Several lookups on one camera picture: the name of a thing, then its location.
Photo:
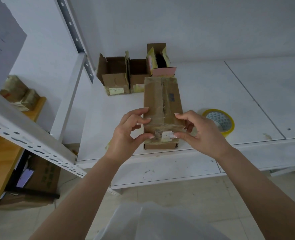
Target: person's right hand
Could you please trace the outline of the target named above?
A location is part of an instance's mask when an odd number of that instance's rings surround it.
[[[184,114],[175,113],[175,116],[178,119],[185,120],[188,133],[176,132],[174,135],[177,138],[185,140],[199,152],[217,160],[233,149],[212,120],[192,110]],[[195,137],[189,134],[194,126],[197,129],[197,135]]]

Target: yellow wooden surface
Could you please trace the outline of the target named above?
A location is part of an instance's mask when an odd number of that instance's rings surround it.
[[[41,97],[33,111],[23,113],[35,122],[40,115],[45,101],[46,97]],[[22,147],[0,136],[0,196],[23,150]]]

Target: hand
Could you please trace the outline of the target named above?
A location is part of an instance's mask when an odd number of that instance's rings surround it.
[[[144,119],[140,116],[147,111],[147,107],[139,108],[130,111],[122,117],[120,124],[114,130],[105,157],[122,164],[133,155],[138,146],[146,139],[154,137],[151,133],[141,134],[135,139],[130,136],[131,131],[141,128],[140,124],[147,124],[151,121],[151,118]]]
[[[187,129],[188,133],[176,132],[174,135],[177,138],[185,140],[199,152],[217,160],[233,149],[212,120],[192,110],[184,114],[176,113],[175,116],[178,119],[185,120],[185,129]],[[189,134],[194,126],[197,129],[197,135],[195,137]]]

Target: blue sticker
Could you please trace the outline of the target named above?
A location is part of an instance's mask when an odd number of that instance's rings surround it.
[[[169,100],[171,101],[171,102],[174,102],[175,100],[174,100],[174,94],[173,93],[169,93]]]

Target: forearm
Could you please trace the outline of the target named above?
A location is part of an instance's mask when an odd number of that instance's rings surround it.
[[[102,157],[30,239],[85,239],[119,166]]]
[[[266,239],[295,239],[295,202],[241,152],[217,160],[246,203]]]

